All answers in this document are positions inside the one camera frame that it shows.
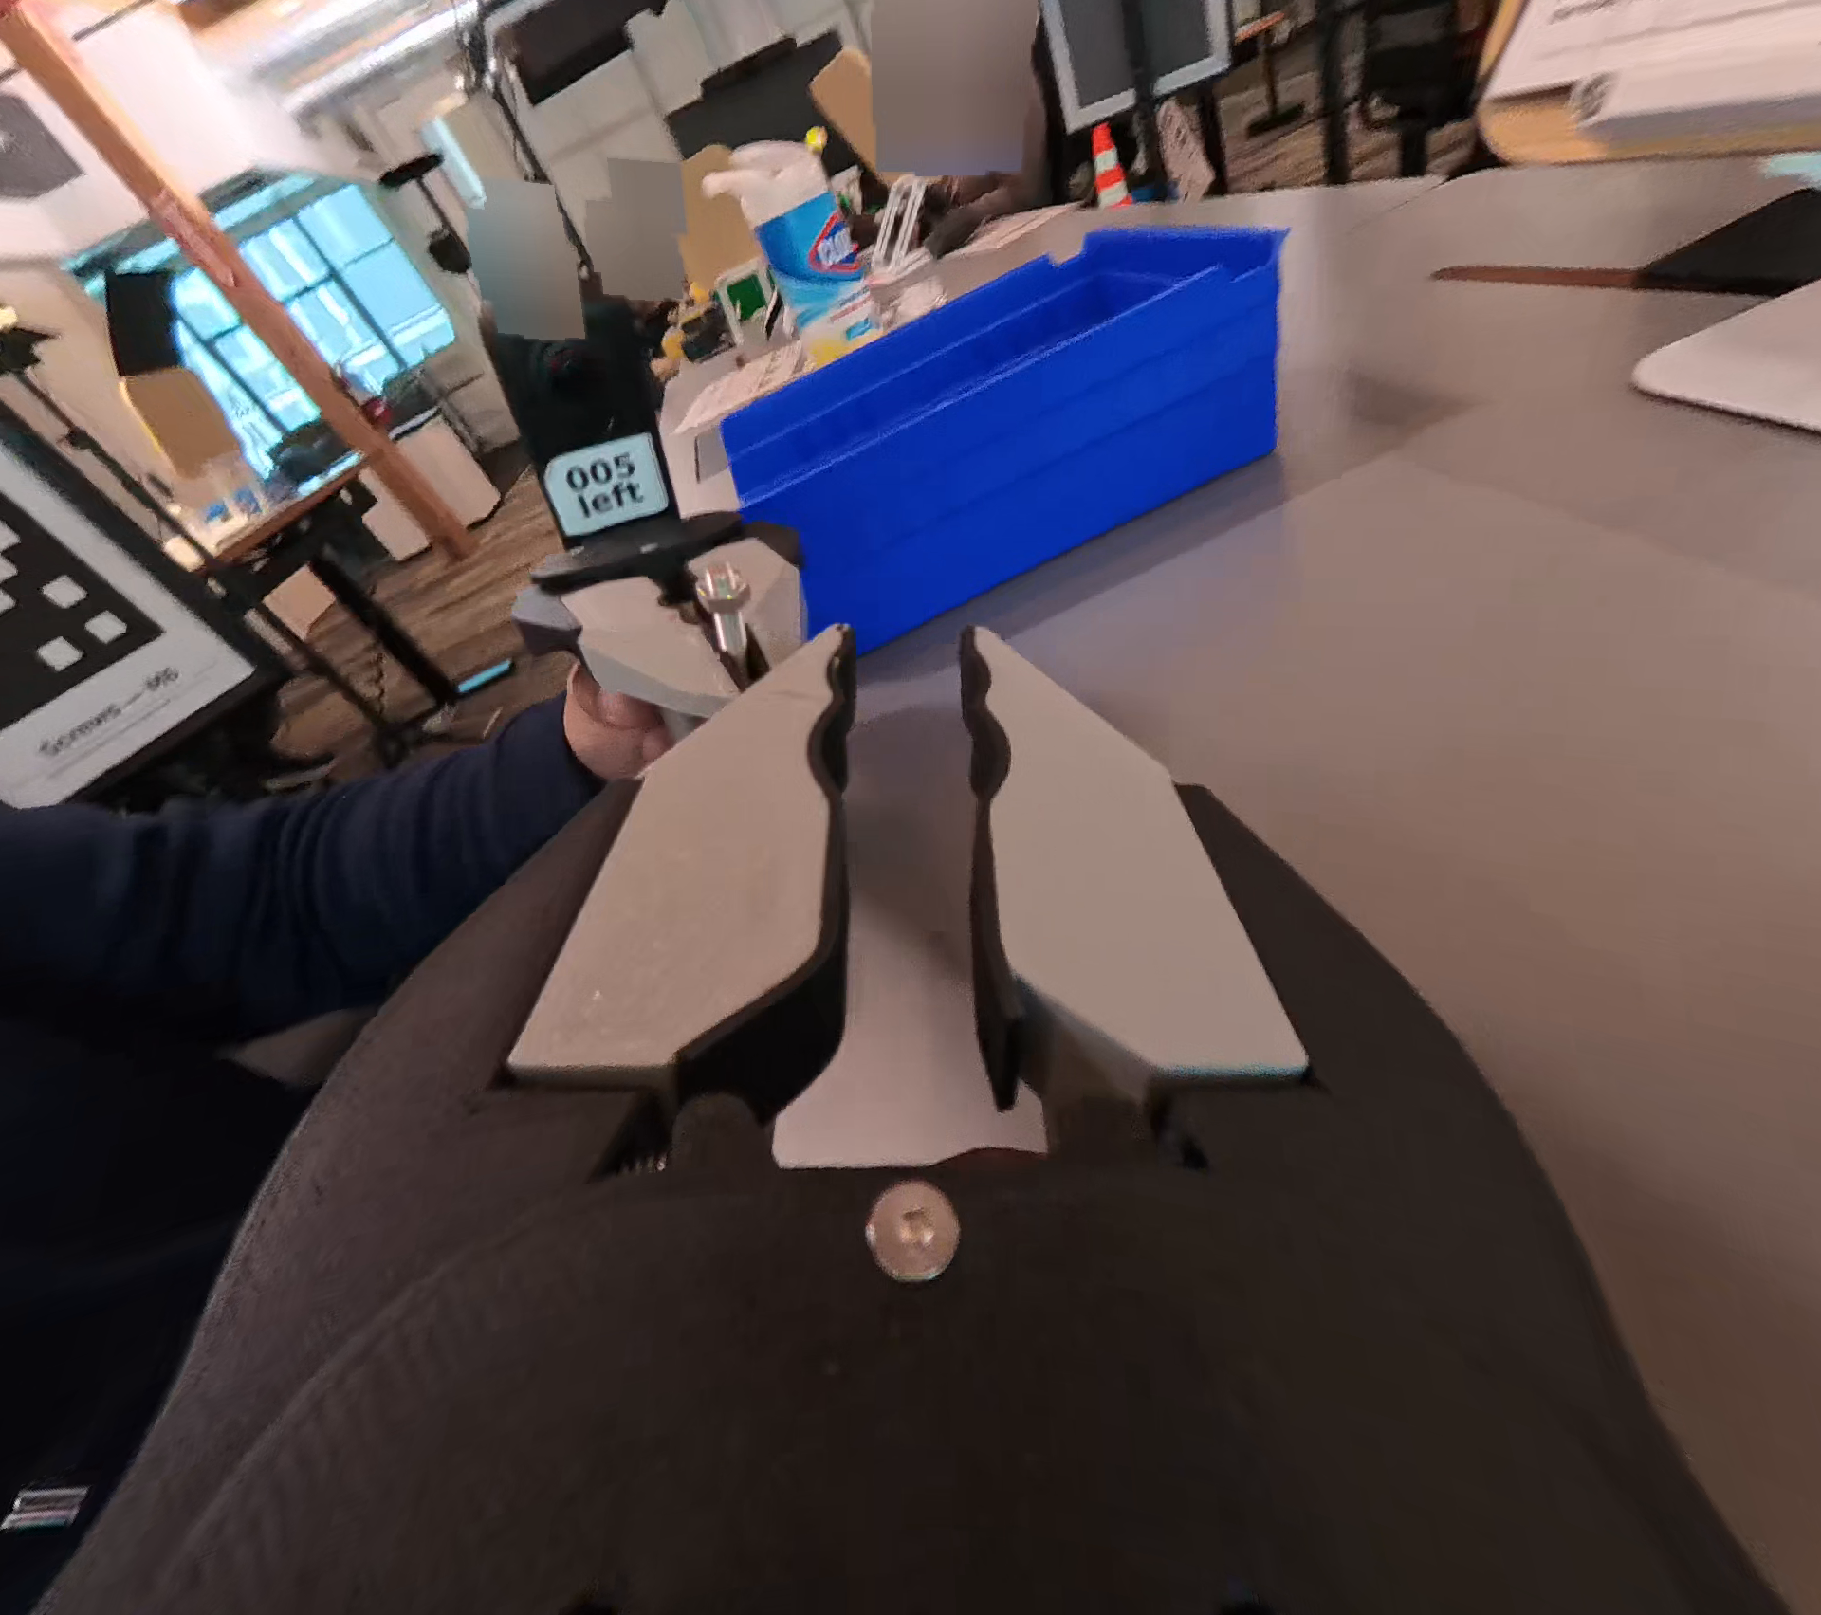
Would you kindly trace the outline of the wooden desk black legs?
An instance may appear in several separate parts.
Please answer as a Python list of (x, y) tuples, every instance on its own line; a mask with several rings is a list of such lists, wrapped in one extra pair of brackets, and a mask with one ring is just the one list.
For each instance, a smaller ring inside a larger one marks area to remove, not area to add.
[[(178, 541), (191, 549), (195, 571), (214, 598), (248, 619), (256, 634), (280, 651), (294, 672), (309, 674), (345, 700), (366, 725), (368, 742), (379, 765), (392, 768), (427, 746), (453, 742), (451, 725), (466, 700), (510, 668), (483, 670), (466, 677), (444, 672), (353, 571), (353, 528), (372, 507), (372, 499), (364, 494), (351, 497), (351, 492), (362, 492), (362, 486), (362, 463), (353, 456), (307, 494), (279, 505), (231, 535), (205, 541), (180, 518), (174, 518), (170, 528)], [(379, 660), (396, 666), (423, 693), (421, 712), (394, 715), (385, 702), (381, 681), (362, 687), (330, 662), (305, 630), (292, 628), (279, 615), (273, 605), (279, 586), (299, 575), (317, 581), (328, 592), (330, 603), (375, 649)]]

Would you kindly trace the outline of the person's left hand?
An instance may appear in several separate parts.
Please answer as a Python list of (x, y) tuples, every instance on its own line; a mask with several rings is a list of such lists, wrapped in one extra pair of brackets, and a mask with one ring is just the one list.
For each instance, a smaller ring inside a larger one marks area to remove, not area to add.
[(654, 706), (605, 693), (580, 662), (567, 674), (559, 723), (569, 753), (601, 784), (635, 780), (673, 748)]

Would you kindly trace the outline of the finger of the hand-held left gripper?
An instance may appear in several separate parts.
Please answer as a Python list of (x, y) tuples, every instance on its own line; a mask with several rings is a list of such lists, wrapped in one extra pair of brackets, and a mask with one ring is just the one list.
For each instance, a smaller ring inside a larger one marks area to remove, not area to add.
[(671, 738), (740, 698), (711, 636), (658, 588), (580, 588), (565, 596), (582, 666), (609, 694), (656, 710)]
[(776, 672), (798, 649), (798, 569), (743, 567), (747, 674)]

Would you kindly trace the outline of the tan wooden board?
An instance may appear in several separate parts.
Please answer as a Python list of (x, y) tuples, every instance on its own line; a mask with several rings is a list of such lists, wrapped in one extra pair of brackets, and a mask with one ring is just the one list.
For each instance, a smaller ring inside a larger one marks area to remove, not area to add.
[(808, 95), (831, 132), (851, 147), (861, 168), (880, 175), (874, 82), (867, 54), (844, 48), (808, 82)]

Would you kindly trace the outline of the person's left forearm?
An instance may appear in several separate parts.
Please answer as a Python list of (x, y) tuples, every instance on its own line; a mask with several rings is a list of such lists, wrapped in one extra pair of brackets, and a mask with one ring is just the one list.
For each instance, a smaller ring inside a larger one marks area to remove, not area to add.
[(235, 1038), (373, 1007), (603, 785), (546, 702), (307, 799), (5, 808), (4, 1026)]

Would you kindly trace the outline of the framed marker sign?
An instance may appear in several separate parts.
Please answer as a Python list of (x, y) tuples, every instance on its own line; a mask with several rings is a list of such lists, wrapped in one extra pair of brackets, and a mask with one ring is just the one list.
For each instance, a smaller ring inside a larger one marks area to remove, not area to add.
[(269, 698), (279, 657), (4, 410), (2, 799), (98, 799)]

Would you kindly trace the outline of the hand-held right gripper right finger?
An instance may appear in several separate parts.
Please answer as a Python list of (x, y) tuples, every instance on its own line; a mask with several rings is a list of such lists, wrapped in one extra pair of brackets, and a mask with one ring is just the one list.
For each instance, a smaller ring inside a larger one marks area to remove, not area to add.
[(996, 632), (960, 640), (973, 1024), (998, 1108), (1303, 1083), (1309, 1053), (1170, 772)]

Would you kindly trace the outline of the wipes canister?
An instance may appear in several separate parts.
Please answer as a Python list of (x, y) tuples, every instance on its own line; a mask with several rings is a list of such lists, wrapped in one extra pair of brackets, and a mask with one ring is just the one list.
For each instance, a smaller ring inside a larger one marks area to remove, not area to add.
[(700, 181), (705, 200), (732, 200), (749, 230), (795, 340), (825, 367), (880, 331), (867, 268), (821, 160), (823, 133), (732, 150)]

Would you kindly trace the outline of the blue plastic bin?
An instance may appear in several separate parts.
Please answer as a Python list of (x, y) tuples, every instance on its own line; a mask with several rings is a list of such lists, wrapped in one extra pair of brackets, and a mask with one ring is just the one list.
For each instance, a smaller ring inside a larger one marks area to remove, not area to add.
[(859, 653), (1263, 461), (1284, 232), (1096, 230), (719, 427)]

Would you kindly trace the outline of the wooden post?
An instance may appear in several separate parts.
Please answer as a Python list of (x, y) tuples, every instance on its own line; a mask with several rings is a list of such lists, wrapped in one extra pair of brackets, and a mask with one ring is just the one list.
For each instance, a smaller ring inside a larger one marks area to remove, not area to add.
[(330, 365), (265, 291), (201, 200), (182, 186), (144, 135), (91, 78), (76, 48), (49, 22), (41, 5), (2, 0), (2, 41), (13, 63), (36, 82), (102, 166), (144, 207), (148, 219), (165, 238), (170, 238), (197, 272), (216, 285), (244, 329), (260, 338), (341, 440), (379, 475), (428, 543), (451, 560), (472, 556), (474, 543), (459, 516), (392, 437), (377, 429), (347, 395)]

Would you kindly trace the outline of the person's torso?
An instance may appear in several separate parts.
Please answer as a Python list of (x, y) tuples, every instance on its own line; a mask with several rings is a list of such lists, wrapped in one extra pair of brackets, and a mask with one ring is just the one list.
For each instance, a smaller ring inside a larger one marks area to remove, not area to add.
[(313, 1096), (55, 1000), (4, 1017), (4, 1513), (81, 1496), (64, 1527), (4, 1530), (4, 1612), (34, 1608), (129, 1472)]

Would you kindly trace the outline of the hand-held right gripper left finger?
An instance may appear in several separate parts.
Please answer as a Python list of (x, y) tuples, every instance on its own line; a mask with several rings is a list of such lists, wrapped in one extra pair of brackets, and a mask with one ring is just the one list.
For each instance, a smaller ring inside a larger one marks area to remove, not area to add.
[(808, 640), (639, 782), (506, 1058), (525, 1087), (772, 1125), (846, 1032), (855, 636)]

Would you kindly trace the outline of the black studio light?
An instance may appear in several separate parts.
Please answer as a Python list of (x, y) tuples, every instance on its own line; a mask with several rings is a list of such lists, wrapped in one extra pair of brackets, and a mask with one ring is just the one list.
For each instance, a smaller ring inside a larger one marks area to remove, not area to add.
[(669, 0), (544, 0), (502, 23), (493, 39), (523, 101), (540, 107), (631, 50), (630, 25), (662, 16)]

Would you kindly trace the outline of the sleeved printed paper sheet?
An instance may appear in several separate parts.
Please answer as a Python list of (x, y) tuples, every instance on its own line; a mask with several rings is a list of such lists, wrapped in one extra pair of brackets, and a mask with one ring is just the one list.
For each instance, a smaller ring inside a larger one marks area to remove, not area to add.
[(715, 361), (692, 367), (675, 380), (675, 406), (683, 418), (717, 422), (766, 399), (810, 374), (812, 359), (800, 346), (774, 349), (749, 363)]

